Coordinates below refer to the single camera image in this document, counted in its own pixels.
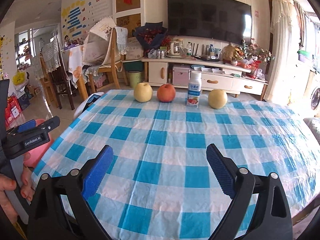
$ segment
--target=red apple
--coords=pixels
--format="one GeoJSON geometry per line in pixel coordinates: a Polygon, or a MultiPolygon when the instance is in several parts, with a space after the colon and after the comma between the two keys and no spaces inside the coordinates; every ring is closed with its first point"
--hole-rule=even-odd
{"type": "Polygon", "coordinates": [[[173,85],[165,84],[159,87],[157,97],[161,102],[171,102],[176,96],[176,90],[173,85]]]}

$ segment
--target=tv stand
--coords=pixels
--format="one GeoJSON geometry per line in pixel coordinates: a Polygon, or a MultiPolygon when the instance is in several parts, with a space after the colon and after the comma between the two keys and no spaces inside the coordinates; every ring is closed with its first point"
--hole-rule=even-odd
{"type": "MultiPolygon", "coordinates": [[[[262,80],[253,80],[244,77],[234,77],[231,74],[242,75],[243,72],[250,73],[251,70],[244,69],[230,64],[220,62],[207,62],[195,58],[142,58],[144,62],[145,78],[151,86],[162,86],[168,82],[168,65],[169,63],[180,64],[197,64],[209,67],[217,67],[225,71],[225,74],[202,71],[203,90],[222,89],[227,93],[235,94],[237,97],[241,92],[260,95],[263,99],[267,89],[268,82],[262,80]]],[[[176,88],[188,88],[188,86],[174,85],[176,88]]]]}

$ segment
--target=blue gripper pad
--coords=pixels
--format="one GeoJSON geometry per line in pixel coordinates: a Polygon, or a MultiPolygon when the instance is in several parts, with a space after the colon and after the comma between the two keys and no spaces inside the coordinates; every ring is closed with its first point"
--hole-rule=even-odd
{"type": "Polygon", "coordinates": [[[37,126],[36,120],[30,120],[18,127],[18,133],[24,132],[37,126]]]}
{"type": "Polygon", "coordinates": [[[83,179],[82,196],[86,201],[96,194],[112,160],[113,150],[109,145],[105,145],[96,157],[95,164],[83,179]]]}
{"type": "Polygon", "coordinates": [[[230,158],[223,157],[214,144],[210,144],[207,147],[206,153],[208,163],[210,164],[223,193],[233,199],[236,195],[236,173],[234,171],[236,165],[230,158]]]}

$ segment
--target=human hand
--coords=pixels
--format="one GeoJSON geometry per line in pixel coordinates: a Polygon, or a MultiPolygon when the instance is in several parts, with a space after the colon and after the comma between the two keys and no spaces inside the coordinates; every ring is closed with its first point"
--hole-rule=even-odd
{"type": "MultiPolygon", "coordinates": [[[[30,153],[25,153],[24,155],[24,161],[28,160],[30,158],[30,153]]],[[[26,198],[27,200],[31,201],[34,191],[32,189],[32,183],[31,183],[31,171],[28,167],[23,167],[22,172],[22,182],[23,186],[21,187],[21,196],[23,198],[26,198]]],[[[17,222],[18,214],[15,211],[14,207],[12,206],[11,202],[7,198],[5,194],[5,190],[12,191],[15,190],[17,187],[17,183],[9,179],[8,177],[4,176],[3,174],[0,174],[0,206],[4,210],[4,213],[7,215],[8,219],[11,221],[11,223],[17,222]]]]}

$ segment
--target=apple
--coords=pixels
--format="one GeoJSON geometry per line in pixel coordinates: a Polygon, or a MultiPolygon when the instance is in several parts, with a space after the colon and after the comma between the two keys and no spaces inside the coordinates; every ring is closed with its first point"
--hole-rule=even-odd
{"type": "Polygon", "coordinates": [[[159,87],[157,92],[157,97],[159,101],[168,103],[174,100],[176,96],[176,90],[173,85],[171,84],[165,84],[159,87]]]}
{"type": "Polygon", "coordinates": [[[214,89],[208,95],[209,106],[215,109],[223,108],[228,102],[227,93],[221,89],[214,89]]]}
{"type": "Polygon", "coordinates": [[[135,100],[143,103],[152,98],[152,87],[148,83],[139,83],[133,91],[135,100]]]}

